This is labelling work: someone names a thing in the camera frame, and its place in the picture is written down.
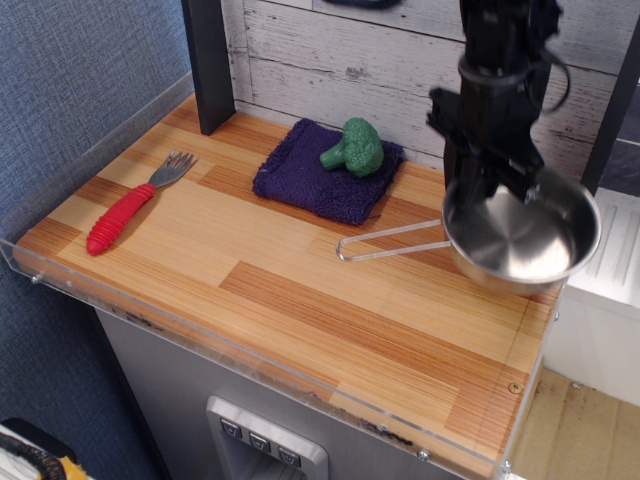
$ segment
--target wooden countertop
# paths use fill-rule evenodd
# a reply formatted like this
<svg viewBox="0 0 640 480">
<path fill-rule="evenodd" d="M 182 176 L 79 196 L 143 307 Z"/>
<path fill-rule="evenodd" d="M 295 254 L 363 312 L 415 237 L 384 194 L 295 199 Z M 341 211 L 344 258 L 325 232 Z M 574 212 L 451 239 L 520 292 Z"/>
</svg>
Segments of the wooden countertop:
<svg viewBox="0 0 640 480">
<path fill-rule="evenodd" d="M 335 245 L 345 236 L 439 218 L 442 174 L 404 162 L 363 227 L 337 224 L 251 192 L 288 130 L 236 114 L 203 136 L 192 97 L 30 230 L 16 259 L 365 428 L 384 424 L 372 430 L 390 442 L 492 475 L 475 454 L 503 460 L 528 393 L 509 385 L 526 386 L 534 372 L 557 292 L 494 295 L 466 279 L 446 248 L 340 261 Z M 89 256 L 96 219 L 174 148 L 198 163 L 158 190 L 111 248 Z M 418 231 L 369 248 L 442 239 L 442 230 Z"/>
</svg>

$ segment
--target pot handle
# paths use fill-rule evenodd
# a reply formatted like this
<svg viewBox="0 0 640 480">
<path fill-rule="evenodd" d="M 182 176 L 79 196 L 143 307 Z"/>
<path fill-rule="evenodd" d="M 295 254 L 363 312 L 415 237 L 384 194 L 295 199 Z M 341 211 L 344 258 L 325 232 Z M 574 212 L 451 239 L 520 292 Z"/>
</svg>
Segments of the pot handle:
<svg viewBox="0 0 640 480">
<path fill-rule="evenodd" d="M 370 260 L 372 258 L 389 257 L 391 255 L 401 255 L 403 253 L 421 252 L 423 250 L 432 250 L 434 248 L 445 248 L 451 245 L 449 240 L 444 242 L 424 243 L 421 245 L 414 245 L 413 247 L 396 248 L 393 250 L 382 250 L 380 252 L 364 253 L 361 255 L 347 256 L 342 253 L 342 247 L 349 243 L 362 242 L 378 237 L 387 237 L 390 235 L 397 235 L 399 233 L 411 232 L 412 230 L 419 230 L 421 228 L 436 227 L 442 224 L 442 220 L 430 220 L 428 222 L 414 223 L 413 225 L 406 225 L 404 227 L 389 228 L 387 230 L 380 230 L 379 232 L 364 233 L 362 235 L 355 235 L 353 237 L 343 238 L 336 245 L 336 253 L 340 260 L 345 262 L 360 262 L 362 260 Z"/>
</svg>

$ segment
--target black post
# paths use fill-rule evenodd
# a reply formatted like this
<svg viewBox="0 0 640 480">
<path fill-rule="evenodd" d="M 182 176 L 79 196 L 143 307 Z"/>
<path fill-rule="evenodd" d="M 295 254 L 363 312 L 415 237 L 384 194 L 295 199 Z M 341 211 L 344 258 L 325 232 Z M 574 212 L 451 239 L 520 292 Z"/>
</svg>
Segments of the black post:
<svg viewBox="0 0 640 480">
<path fill-rule="evenodd" d="M 210 135 L 235 113 L 220 0 L 182 0 L 200 131 Z"/>
<path fill-rule="evenodd" d="M 638 85 L 640 77 L 640 18 L 629 42 L 627 54 L 622 62 L 618 80 L 611 93 L 611 99 L 604 114 L 600 130 L 591 150 L 591 156 L 582 173 L 582 184 L 595 195 L 611 150 L 618 137 L 627 107 Z"/>
</svg>

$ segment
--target stainless steel pot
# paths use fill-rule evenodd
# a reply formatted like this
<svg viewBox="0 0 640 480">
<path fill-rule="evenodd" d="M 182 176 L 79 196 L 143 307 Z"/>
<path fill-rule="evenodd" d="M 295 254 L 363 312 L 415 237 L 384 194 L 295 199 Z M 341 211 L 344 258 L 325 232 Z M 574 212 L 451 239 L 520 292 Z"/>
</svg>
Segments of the stainless steel pot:
<svg viewBox="0 0 640 480">
<path fill-rule="evenodd" d="M 341 240 L 345 261 L 359 261 L 451 246 L 458 268 L 497 292 L 529 295 L 564 282 L 586 265 L 600 241 L 600 216 L 591 194 L 578 182 L 544 168 L 536 177 L 535 200 L 523 204 L 504 186 L 474 208 L 456 208 L 456 183 L 447 188 L 442 220 Z M 344 245 L 442 223 L 449 241 L 364 255 L 345 256 Z"/>
</svg>

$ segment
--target purple towel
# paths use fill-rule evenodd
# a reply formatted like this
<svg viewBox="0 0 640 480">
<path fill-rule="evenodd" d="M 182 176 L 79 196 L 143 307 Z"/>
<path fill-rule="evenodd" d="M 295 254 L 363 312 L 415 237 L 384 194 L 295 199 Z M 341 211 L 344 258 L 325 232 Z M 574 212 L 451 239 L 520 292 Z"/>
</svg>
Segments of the purple towel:
<svg viewBox="0 0 640 480">
<path fill-rule="evenodd" d="M 336 145 L 342 132 L 303 118 L 258 169 L 253 191 L 316 215 L 350 225 L 362 225 L 386 192 L 402 162 L 402 147 L 382 142 L 382 167 L 358 178 L 346 168 L 327 171 L 320 154 Z"/>
</svg>

